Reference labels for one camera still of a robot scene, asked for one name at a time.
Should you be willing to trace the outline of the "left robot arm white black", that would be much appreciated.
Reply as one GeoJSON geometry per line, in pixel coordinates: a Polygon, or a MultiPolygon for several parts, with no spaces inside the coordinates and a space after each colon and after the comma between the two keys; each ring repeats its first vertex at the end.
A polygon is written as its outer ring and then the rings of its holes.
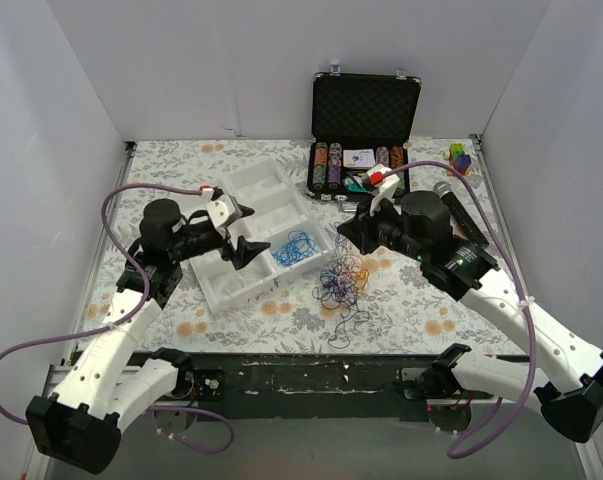
{"type": "Polygon", "coordinates": [[[99,474],[124,431],[150,405],[164,395],[181,400],[192,392],[192,361],[175,349],[161,349],[133,377],[119,377],[181,281],[182,262],[218,252],[241,270],[269,248],[231,234],[232,224],[254,212],[228,194],[213,195],[190,217],[171,199],[145,207],[99,334],[53,391],[33,397],[26,408],[40,453],[99,474]]]}

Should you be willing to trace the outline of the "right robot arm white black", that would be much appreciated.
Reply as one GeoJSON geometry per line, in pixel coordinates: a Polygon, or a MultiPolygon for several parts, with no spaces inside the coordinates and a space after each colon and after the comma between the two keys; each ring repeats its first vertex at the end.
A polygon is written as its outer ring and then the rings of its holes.
{"type": "Polygon", "coordinates": [[[455,343],[412,388],[426,398],[481,391],[537,411],[564,437],[585,443],[603,422],[603,350],[581,339],[516,286],[497,261],[456,235],[450,213],[433,192],[358,205],[338,232],[363,254],[385,247],[418,262],[422,276],[496,326],[529,357],[527,364],[492,358],[455,343]]]}

